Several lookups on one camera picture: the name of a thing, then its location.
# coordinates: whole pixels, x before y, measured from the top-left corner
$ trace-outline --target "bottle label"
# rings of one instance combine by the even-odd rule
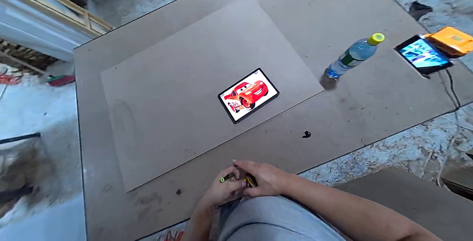
[[[356,67],[357,65],[361,64],[362,60],[357,60],[350,55],[350,49],[347,49],[343,55],[340,56],[340,62],[344,64],[346,67]]]

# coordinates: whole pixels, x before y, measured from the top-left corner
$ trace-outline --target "yellow bottle cap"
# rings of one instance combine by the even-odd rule
[[[384,38],[385,37],[382,33],[375,33],[375,34],[373,34],[373,36],[371,36],[368,39],[368,43],[371,44],[371,45],[378,45],[379,43],[384,41]]]

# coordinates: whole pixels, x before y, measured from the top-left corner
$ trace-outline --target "large cardboard board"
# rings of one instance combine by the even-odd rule
[[[125,193],[101,72],[235,1],[177,0],[75,49],[90,240],[135,240],[186,220],[232,159],[299,173],[454,108],[445,72],[425,79],[393,50],[427,32],[394,0],[257,0],[316,77],[354,41],[375,32],[387,39],[335,89]],[[472,73],[459,63],[450,72],[461,103],[471,102]]]
[[[406,171],[391,167],[336,188],[391,208],[442,240],[472,239],[473,202]]]
[[[219,94],[257,68],[280,95],[234,125]],[[256,0],[231,3],[101,76],[126,191],[323,91]]]

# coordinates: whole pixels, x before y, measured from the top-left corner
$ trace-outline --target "cartoon red race car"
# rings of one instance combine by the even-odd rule
[[[223,99],[228,101],[228,106],[234,111],[241,109],[251,110],[255,107],[257,100],[268,94],[268,86],[263,81],[257,81],[253,85],[242,82],[233,91],[225,95]]]

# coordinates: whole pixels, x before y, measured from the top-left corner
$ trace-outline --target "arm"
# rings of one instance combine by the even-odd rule
[[[195,208],[191,220],[187,223],[182,241],[207,241],[209,239],[215,208],[230,201],[233,192],[245,186],[245,182],[235,180],[234,177],[230,181],[220,182],[221,177],[230,173],[234,173],[235,177],[240,177],[240,172],[234,166],[228,167],[217,175]]]
[[[440,241],[410,219],[376,202],[324,186],[269,164],[234,161],[251,173],[258,186],[249,196],[286,195],[320,214],[353,240]]]

